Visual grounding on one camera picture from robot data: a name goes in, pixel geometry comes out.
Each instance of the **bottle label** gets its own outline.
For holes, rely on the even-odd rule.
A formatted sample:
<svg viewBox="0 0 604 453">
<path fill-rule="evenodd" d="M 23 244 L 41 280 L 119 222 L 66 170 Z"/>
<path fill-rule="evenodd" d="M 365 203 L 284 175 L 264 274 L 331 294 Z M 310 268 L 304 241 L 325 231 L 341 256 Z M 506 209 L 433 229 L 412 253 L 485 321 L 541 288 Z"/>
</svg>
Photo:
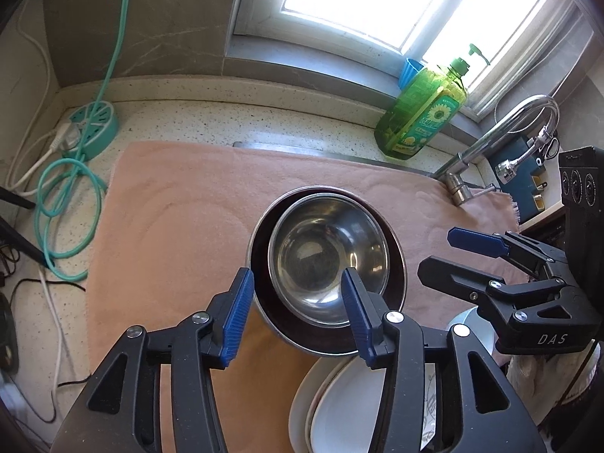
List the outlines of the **bottle label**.
<svg viewBox="0 0 604 453">
<path fill-rule="evenodd" d="M 411 125 L 397 144 L 394 151 L 405 154 L 415 154 L 434 136 L 447 120 L 459 108 L 459 102 L 448 95 L 442 95 L 428 107 Z"/>
</svg>

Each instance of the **sink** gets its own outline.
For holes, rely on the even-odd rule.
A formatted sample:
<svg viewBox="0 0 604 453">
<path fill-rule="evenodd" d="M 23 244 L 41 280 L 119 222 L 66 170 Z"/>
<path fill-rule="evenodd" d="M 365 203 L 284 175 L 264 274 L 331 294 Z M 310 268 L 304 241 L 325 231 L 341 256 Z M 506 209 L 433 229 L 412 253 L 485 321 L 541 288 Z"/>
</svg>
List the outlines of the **sink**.
<svg viewBox="0 0 604 453">
<path fill-rule="evenodd" d="M 386 168 L 393 168 L 395 170 L 403 170 L 404 172 L 412 172 L 414 174 L 419 174 L 426 177 L 430 177 L 432 175 L 430 172 L 425 172 L 424 170 L 418 170 L 416 168 L 410 168 L 408 166 L 397 165 L 396 163 L 380 162 L 379 160 L 369 160 L 369 158 L 342 155 L 340 153 L 330 153 L 328 151 L 321 151 L 320 149 L 298 148 L 297 146 L 270 145 L 267 143 L 254 143 L 250 141 L 235 141 L 235 143 L 233 143 L 233 146 L 235 148 L 266 149 L 269 151 L 282 151 L 284 153 L 295 153 L 299 155 L 318 156 L 322 158 L 335 158 L 336 160 L 348 160 L 349 162 L 364 163 L 365 165 L 384 166 Z"/>
</svg>

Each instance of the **white plate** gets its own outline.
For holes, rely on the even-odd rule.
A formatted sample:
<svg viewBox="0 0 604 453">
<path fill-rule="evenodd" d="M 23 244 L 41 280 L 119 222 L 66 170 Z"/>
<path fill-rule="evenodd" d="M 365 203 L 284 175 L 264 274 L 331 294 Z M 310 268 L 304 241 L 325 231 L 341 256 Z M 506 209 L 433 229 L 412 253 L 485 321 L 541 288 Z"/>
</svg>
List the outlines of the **white plate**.
<svg viewBox="0 0 604 453">
<path fill-rule="evenodd" d="M 306 413 L 306 421 L 304 422 L 304 440 L 306 441 L 306 449 L 309 453 L 314 453 L 312 450 L 312 444 L 310 443 L 310 428 L 312 427 L 312 419 L 315 417 L 316 408 L 319 406 L 323 395 L 327 391 L 331 382 L 336 376 L 352 361 L 352 357 L 341 358 L 340 361 L 334 366 L 333 370 L 329 372 L 327 377 L 323 380 L 323 383 L 319 386 L 315 396 L 312 398 L 308 412 Z"/>
<path fill-rule="evenodd" d="M 333 374 L 334 368 L 342 369 L 349 360 L 350 357 L 321 357 L 302 380 L 289 410 L 289 441 L 294 453 L 309 453 L 304 427 L 313 399 L 323 382 Z"/>
<path fill-rule="evenodd" d="M 474 307 L 462 311 L 449 322 L 447 330 L 453 327 L 453 325 L 466 324 L 472 329 L 472 332 L 476 334 L 476 337 L 478 337 L 478 340 L 484 345 L 484 348 L 487 349 L 488 353 L 492 355 L 493 347 L 495 346 L 495 330 L 488 320 L 478 316 L 478 313 L 476 312 L 477 308 L 478 307 Z"/>
<path fill-rule="evenodd" d="M 426 365 L 423 448 L 436 431 L 434 364 Z M 356 357 L 337 374 L 312 419 L 313 453 L 366 453 L 371 443 L 384 387 L 385 370 L 373 371 Z"/>
</svg>

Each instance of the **chrome faucet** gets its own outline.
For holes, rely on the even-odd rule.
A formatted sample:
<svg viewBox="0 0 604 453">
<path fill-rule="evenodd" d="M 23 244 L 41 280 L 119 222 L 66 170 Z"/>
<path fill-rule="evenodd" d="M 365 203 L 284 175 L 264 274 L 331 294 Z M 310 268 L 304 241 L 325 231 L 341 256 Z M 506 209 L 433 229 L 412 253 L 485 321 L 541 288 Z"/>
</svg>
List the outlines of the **chrome faucet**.
<svg viewBox="0 0 604 453">
<path fill-rule="evenodd" d="M 528 150 L 515 160 L 505 160 L 495 169 L 495 173 L 501 183 L 508 183 L 516 176 L 518 166 L 534 154 L 540 147 L 552 140 L 553 133 L 558 126 L 560 117 L 560 108 L 556 101 L 548 95 L 533 95 L 509 111 L 506 116 L 495 124 L 487 133 L 476 141 L 465 151 L 458 153 L 451 160 L 446 162 L 434 174 L 433 179 L 443 182 L 451 194 L 453 204 L 460 206 L 465 202 L 477 196 L 482 196 L 488 192 L 494 191 L 495 186 L 491 184 L 480 192 L 472 193 L 466 183 L 461 179 L 461 173 L 464 172 L 479 155 L 483 154 L 488 148 L 498 144 L 503 138 L 517 127 L 530 113 L 537 110 L 549 109 L 550 117 L 541 131 L 535 137 L 534 143 Z"/>
</svg>

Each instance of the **blue cup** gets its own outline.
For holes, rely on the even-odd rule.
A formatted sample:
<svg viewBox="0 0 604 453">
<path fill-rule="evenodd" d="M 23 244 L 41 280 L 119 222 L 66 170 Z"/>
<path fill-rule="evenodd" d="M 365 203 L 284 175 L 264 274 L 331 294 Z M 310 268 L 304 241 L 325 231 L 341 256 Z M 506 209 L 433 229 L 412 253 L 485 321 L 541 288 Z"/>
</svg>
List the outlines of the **blue cup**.
<svg viewBox="0 0 604 453">
<path fill-rule="evenodd" d="M 405 60 L 405 65 L 403 66 L 403 71 L 401 71 L 401 76 L 399 77 L 399 88 L 403 90 L 411 80 L 418 74 L 419 70 L 424 67 L 422 63 L 416 62 L 416 60 L 412 60 L 407 58 Z"/>
</svg>

